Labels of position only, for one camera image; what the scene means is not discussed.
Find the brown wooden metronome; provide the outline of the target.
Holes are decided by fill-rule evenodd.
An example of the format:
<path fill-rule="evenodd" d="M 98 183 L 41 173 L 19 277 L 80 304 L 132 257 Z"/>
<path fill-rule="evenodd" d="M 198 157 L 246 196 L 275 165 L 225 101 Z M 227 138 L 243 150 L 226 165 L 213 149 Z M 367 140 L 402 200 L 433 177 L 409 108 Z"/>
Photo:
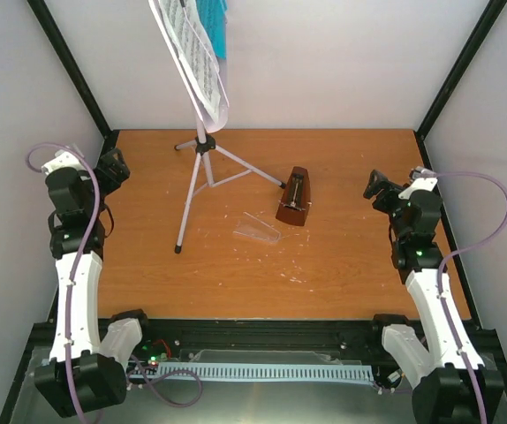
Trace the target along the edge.
<path fill-rule="evenodd" d="M 311 185 L 306 168 L 295 166 L 285 185 L 276 211 L 276 220 L 292 226 L 306 224 L 311 206 Z"/>

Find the clear plastic metronome cover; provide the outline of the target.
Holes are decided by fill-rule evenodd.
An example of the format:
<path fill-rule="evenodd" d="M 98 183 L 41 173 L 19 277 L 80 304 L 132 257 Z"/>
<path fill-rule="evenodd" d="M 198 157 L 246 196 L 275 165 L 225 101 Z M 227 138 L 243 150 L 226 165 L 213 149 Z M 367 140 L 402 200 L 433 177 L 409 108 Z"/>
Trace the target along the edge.
<path fill-rule="evenodd" d="M 280 231 L 247 212 L 240 217 L 232 234 L 271 245 L 279 242 L 282 237 Z"/>

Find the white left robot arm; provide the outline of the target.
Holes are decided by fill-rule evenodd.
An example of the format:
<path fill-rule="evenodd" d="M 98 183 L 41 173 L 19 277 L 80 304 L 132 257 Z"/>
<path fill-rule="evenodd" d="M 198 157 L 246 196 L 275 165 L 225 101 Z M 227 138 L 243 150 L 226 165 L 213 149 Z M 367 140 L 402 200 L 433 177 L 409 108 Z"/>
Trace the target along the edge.
<path fill-rule="evenodd" d="M 116 314 L 104 335 L 98 325 L 98 285 L 107 237 L 100 220 L 109 188 L 83 154 L 53 144 L 55 156 L 34 171 L 45 177 L 54 210 L 48 219 L 57 270 L 57 318 L 49 362 L 34 371 L 34 385 L 63 418 L 88 421 L 126 398 L 132 356 L 153 349 L 155 334 L 140 310 Z"/>

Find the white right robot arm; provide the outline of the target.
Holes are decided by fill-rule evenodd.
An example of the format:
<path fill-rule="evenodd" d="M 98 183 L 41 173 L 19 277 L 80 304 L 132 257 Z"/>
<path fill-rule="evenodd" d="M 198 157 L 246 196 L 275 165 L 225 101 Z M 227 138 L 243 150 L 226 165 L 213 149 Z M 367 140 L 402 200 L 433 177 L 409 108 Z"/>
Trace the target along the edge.
<path fill-rule="evenodd" d="M 435 242 L 443 201 L 439 174 L 417 167 L 398 185 L 372 170 L 364 197 L 389 218 L 391 259 L 419 313 L 423 337 L 408 324 L 382 328 L 384 350 L 412 387 L 419 423 L 490 423 L 504 393 L 501 374 L 489 369 L 462 322 L 450 288 L 447 263 Z"/>

